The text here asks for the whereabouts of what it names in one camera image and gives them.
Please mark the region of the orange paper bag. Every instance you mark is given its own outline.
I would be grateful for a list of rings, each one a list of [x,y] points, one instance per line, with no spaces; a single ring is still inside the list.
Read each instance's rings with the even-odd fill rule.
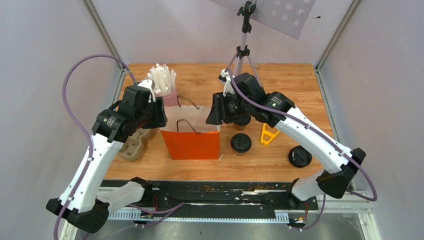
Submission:
[[[219,125],[206,124],[211,107],[178,95],[177,105],[166,106],[167,124],[160,133],[173,160],[218,160]]]

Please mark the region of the black plastic cup lid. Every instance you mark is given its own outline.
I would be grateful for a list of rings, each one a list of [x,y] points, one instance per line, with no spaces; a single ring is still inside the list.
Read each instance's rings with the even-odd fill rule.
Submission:
[[[245,133],[237,133],[232,136],[230,139],[230,146],[235,147],[238,146],[239,148],[248,148],[252,147],[252,140],[251,138],[245,134]]]

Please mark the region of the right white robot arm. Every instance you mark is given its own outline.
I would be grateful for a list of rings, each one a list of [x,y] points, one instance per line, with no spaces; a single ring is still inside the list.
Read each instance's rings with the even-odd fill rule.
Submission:
[[[366,154],[360,148],[350,149],[334,140],[314,123],[281,92],[265,92],[254,75],[247,72],[237,76],[222,71],[222,92],[212,96],[208,125],[231,124],[243,116],[276,128],[294,139],[323,166],[323,170],[306,178],[295,179],[285,195],[286,204],[298,209],[311,197],[328,195],[341,199],[361,169]]]

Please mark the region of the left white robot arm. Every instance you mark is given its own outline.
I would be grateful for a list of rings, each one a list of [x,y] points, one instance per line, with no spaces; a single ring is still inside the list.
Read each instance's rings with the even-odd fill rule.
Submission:
[[[124,143],[139,129],[165,127],[162,97],[156,97],[145,83],[126,87],[121,100],[100,112],[89,136],[89,147],[69,187],[52,198],[46,209],[89,234],[98,232],[110,214],[132,204],[149,206],[151,183],[139,177],[108,193],[99,193],[112,160]]]

